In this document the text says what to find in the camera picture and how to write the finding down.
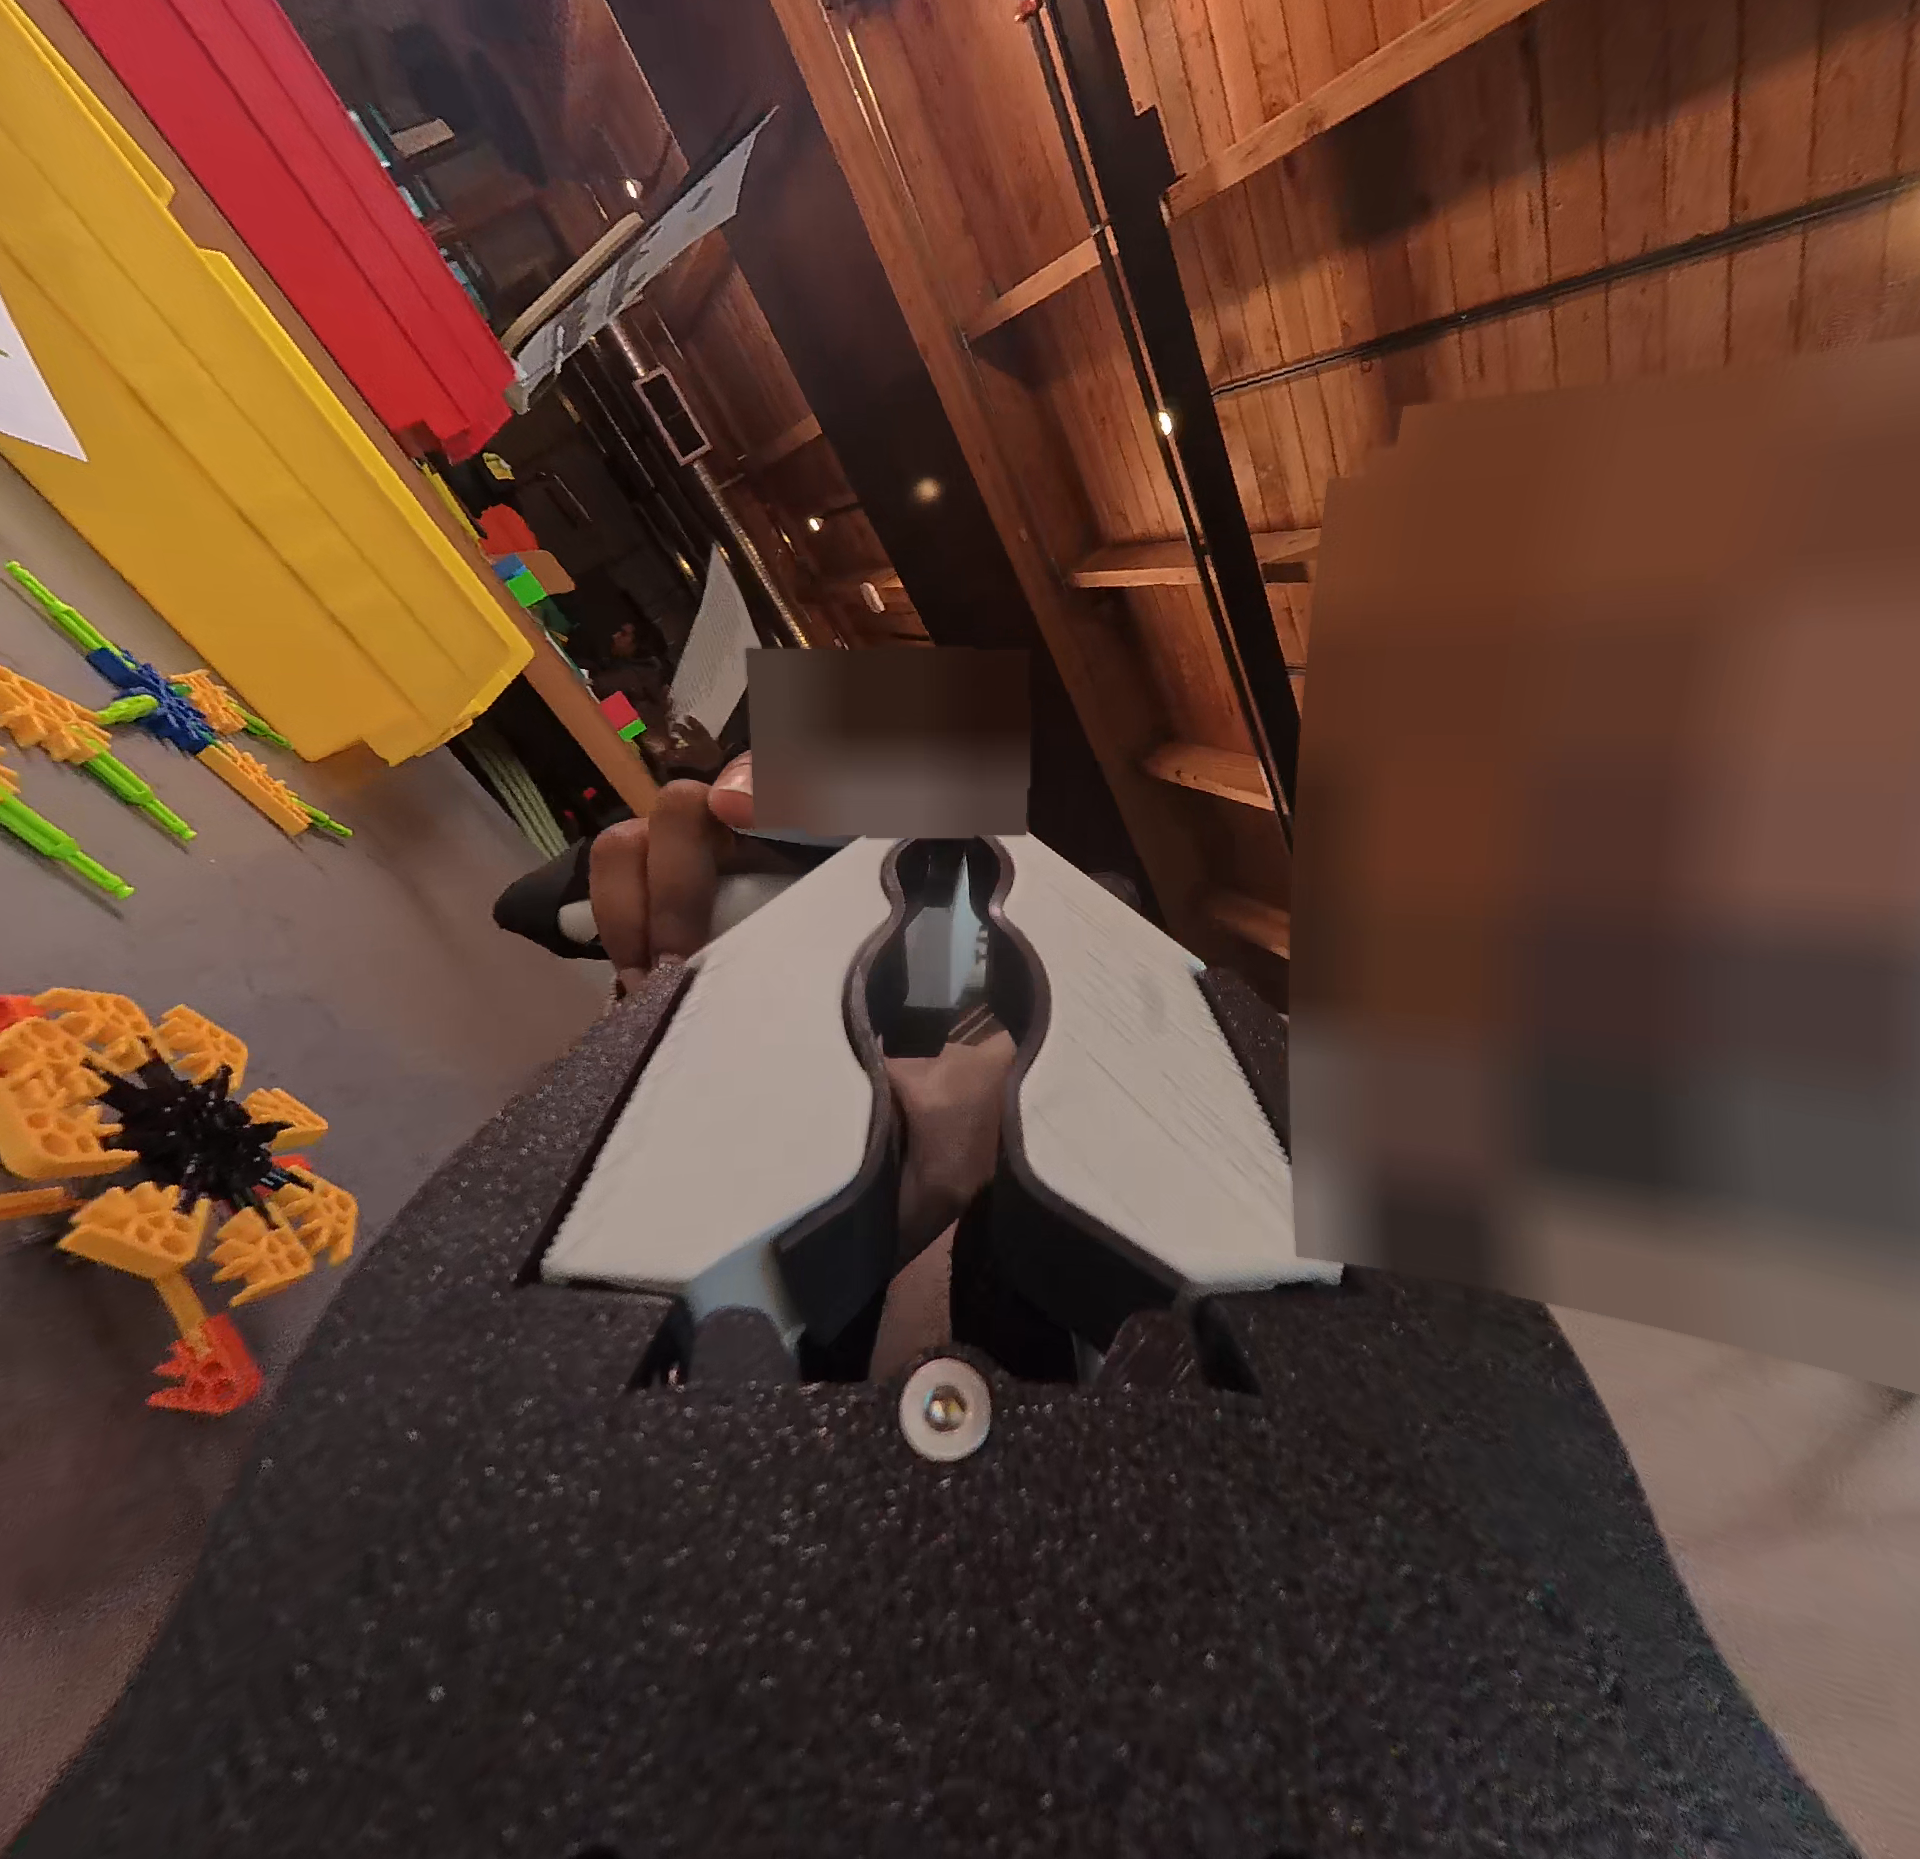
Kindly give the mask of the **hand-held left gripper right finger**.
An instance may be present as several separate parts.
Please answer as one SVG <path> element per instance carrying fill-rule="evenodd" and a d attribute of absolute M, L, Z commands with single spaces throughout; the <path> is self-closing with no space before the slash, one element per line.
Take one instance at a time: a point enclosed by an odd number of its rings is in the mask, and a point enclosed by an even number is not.
<path fill-rule="evenodd" d="M 996 917 L 1038 967 L 1016 1158 L 1071 1223 L 1173 1292 L 1341 1284 L 1293 1239 L 1289 1153 L 1209 997 L 1204 960 L 1030 833 L 1000 837 Z"/>

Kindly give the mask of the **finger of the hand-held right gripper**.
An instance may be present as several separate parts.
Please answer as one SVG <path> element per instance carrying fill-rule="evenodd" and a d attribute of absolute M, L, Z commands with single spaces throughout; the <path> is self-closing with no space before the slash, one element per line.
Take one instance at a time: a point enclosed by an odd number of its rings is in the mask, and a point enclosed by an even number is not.
<path fill-rule="evenodd" d="M 984 1004 L 984 929 L 972 899 L 918 907 L 905 929 L 905 1051 L 942 1051 Z"/>

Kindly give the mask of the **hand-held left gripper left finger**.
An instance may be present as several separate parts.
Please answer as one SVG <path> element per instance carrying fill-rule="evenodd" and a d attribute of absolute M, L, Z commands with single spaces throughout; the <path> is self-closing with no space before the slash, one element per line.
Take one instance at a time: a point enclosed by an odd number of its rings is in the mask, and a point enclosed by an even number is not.
<path fill-rule="evenodd" d="M 836 1341 L 893 1267 L 878 1055 L 851 1028 L 855 960 L 887 932 L 893 837 L 855 837 L 700 955 L 614 1106 L 541 1284 L 756 1310 Z"/>

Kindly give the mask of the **black snowflake connector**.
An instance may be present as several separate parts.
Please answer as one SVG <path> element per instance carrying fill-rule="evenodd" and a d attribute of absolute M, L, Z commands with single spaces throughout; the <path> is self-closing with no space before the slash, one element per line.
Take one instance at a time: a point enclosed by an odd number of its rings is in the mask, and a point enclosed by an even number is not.
<path fill-rule="evenodd" d="M 310 1187 L 305 1174 L 272 1163 L 284 1122 L 259 1122 L 220 1061 L 204 1079 L 148 1055 L 132 1077 L 98 1065 L 102 1106 L 118 1115 L 120 1153 L 134 1153 L 148 1182 L 177 1187 L 181 1212 L 199 1200 L 264 1209 L 277 1187 Z"/>

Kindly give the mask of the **orange grey toy assembly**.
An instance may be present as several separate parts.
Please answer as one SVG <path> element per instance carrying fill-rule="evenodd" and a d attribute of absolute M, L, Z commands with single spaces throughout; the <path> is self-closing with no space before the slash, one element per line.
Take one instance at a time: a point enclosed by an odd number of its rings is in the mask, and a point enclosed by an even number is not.
<path fill-rule="evenodd" d="M 42 1013 L 33 997 L 6 997 L 6 1025 L 30 1019 L 30 1013 Z M 68 1212 L 93 1200 L 98 1194 L 134 1187 L 134 1182 L 148 1182 L 139 1163 L 109 1178 L 68 1178 L 68 1182 L 24 1182 L 6 1174 L 6 1223 L 53 1216 L 63 1229 Z M 250 1406 L 264 1388 L 264 1374 L 243 1333 L 228 1320 L 209 1314 L 204 1292 L 190 1287 L 190 1267 L 155 1284 L 149 1278 L 134 1278 L 134 1284 L 148 1284 L 162 1314 L 172 1320 L 172 1341 L 155 1364 L 155 1388 L 148 1392 L 148 1406 L 204 1413 L 204 1419 L 220 1419 Z"/>

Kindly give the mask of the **white paper sheet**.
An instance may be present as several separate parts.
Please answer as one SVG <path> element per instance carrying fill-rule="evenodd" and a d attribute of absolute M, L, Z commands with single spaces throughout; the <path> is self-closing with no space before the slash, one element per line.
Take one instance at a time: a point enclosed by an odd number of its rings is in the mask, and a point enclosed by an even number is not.
<path fill-rule="evenodd" d="M 707 586 L 666 688 L 672 716 L 698 722 L 717 744 L 741 712 L 749 650 L 756 650 L 756 627 L 749 618 L 728 550 L 712 545 Z"/>

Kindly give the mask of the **blue yellow green toy assembly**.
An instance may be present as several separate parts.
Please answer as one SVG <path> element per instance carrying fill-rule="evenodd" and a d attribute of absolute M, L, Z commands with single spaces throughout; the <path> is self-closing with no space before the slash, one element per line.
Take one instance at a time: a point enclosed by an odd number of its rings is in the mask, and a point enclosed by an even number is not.
<path fill-rule="evenodd" d="M 199 829 L 128 761 L 118 737 L 134 734 L 219 778 L 284 837 L 353 837 L 348 822 L 288 787 L 243 744 L 269 744 L 293 751 L 293 744 L 264 722 L 243 697 L 232 697 L 212 672 L 162 672 L 148 667 L 120 639 L 102 637 L 63 595 L 53 595 L 19 560 L 6 560 L 6 586 L 33 608 L 33 618 L 58 631 L 58 639 L 104 680 L 104 702 L 88 709 L 33 678 L 0 672 L 0 734 L 6 749 L 33 751 L 98 787 L 104 787 L 148 829 L 168 833 L 177 848 L 199 844 Z"/>

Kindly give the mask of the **yellow plastic bin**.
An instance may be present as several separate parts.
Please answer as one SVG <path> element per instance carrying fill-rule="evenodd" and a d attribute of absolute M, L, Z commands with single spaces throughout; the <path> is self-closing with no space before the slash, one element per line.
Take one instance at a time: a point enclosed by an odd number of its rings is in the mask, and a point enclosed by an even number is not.
<path fill-rule="evenodd" d="M 405 761 L 489 709 L 517 672 L 489 595 L 19 0 L 0 277 L 88 447 L 6 459 L 298 760 Z"/>

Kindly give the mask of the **white instruction sheet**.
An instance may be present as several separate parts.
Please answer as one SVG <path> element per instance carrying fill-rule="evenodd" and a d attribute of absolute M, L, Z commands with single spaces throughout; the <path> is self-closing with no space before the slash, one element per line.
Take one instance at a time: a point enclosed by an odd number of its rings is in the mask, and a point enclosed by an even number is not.
<path fill-rule="evenodd" d="M 0 305 L 0 435 L 88 463 L 80 435 L 58 412 L 6 305 Z"/>

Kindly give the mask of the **red plastic bin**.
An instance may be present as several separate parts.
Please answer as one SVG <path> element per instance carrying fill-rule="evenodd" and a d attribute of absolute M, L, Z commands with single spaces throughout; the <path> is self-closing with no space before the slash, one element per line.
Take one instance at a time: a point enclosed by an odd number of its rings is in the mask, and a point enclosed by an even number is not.
<path fill-rule="evenodd" d="M 479 457 L 512 357 L 277 0 L 58 0 L 162 143 L 412 447 Z"/>

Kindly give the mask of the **beige sweatshirt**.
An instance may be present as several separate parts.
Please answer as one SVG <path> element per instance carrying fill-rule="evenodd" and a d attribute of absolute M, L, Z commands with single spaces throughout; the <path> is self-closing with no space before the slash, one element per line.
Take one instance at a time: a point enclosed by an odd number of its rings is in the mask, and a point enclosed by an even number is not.
<path fill-rule="evenodd" d="M 1859 1852 L 1920 1852 L 1920 1406 L 1557 1310 L 1652 1519 L 1771 1736 Z"/>

